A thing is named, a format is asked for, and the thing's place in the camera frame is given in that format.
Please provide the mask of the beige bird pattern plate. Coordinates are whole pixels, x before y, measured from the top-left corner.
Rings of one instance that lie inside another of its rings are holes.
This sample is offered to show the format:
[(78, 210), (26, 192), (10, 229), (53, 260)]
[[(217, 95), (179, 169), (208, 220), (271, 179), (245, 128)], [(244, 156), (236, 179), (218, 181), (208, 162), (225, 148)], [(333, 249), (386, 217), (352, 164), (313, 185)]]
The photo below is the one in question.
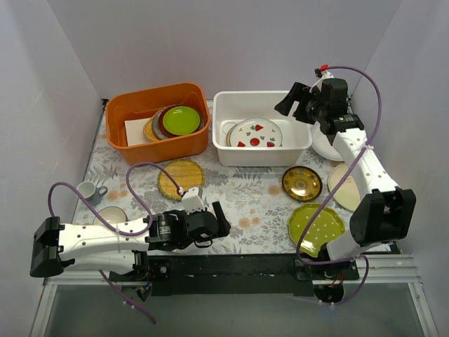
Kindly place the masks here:
[(227, 147), (231, 147), (231, 135), (232, 135), (232, 132), (233, 132), (235, 126), (236, 126), (236, 124), (234, 124), (227, 132), (227, 136), (226, 136)]

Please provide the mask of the green polka dot plate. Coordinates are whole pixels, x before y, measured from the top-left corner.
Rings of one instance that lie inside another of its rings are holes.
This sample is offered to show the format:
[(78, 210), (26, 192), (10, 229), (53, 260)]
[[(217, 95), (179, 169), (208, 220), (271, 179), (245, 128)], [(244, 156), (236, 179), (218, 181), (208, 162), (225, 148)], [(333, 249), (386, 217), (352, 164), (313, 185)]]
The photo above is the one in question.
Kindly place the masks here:
[[(297, 245), (310, 218), (319, 207), (320, 204), (308, 203), (293, 211), (288, 220), (288, 232), (295, 245)], [(301, 252), (312, 258), (317, 258), (321, 247), (337, 239), (345, 230), (343, 219), (334, 210), (325, 207), (302, 240)]]

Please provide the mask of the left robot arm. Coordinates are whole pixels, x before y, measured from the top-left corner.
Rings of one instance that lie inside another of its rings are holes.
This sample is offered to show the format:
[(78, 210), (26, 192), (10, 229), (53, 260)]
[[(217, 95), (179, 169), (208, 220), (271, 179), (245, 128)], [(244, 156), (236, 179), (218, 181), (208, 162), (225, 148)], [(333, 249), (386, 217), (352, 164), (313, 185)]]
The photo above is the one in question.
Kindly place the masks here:
[(29, 274), (48, 278), (66, 269), (102, 270), (140, 281), (149, 274), (149, 263), (140, 253), (180, 251), (191, 245), (204, 248), (214, 239), (226, 237), (230, 228), (218, 201), (212, 211), (170, 210), (116, 223), (112, 228), (64, 224), (51, 216), (33, 235)]

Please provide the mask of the white watermelon pattern plate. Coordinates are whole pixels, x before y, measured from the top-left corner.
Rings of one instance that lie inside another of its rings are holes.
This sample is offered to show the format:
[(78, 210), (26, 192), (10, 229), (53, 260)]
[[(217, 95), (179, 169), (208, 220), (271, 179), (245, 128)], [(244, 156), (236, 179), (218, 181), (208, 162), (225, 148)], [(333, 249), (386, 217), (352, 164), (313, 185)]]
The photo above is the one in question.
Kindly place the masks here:
[(231, 135), (231, 147), (281, 147), (283, 134), (279, 126), (265, 118), (239, 122)]

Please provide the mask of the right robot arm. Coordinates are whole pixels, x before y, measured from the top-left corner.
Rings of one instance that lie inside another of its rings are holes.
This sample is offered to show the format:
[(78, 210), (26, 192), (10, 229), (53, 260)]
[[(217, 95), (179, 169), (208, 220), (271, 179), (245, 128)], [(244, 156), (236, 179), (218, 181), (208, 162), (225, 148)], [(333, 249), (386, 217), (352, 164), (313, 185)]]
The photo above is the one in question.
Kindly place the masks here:
[(317, 269), (326, 279), (341, 273), (342, 261), (405, 238), (416, 204), (415, 193), (400, 188), (370, 148), (365, 126), (348, 111), (347, 90), (346, 81), (338, 78), (324, 79), (321, 88), (296, 82), (274, 108), (306, 124), (319, 124), (358, 188), (361, 201), (350, 218), (349, 229), (321, 249), (324, 256)]

